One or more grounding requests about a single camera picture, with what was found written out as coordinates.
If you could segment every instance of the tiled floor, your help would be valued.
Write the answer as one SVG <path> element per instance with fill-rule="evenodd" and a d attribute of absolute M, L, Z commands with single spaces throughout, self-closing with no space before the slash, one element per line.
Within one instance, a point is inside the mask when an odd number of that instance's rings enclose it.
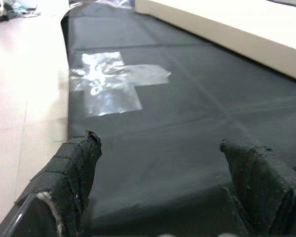
<path fill-rule="evenodd" d="M 68 0 L 56 2 L 39 2 L 39 17 L 0 23 L 0 222 L 67 137 Z"/>

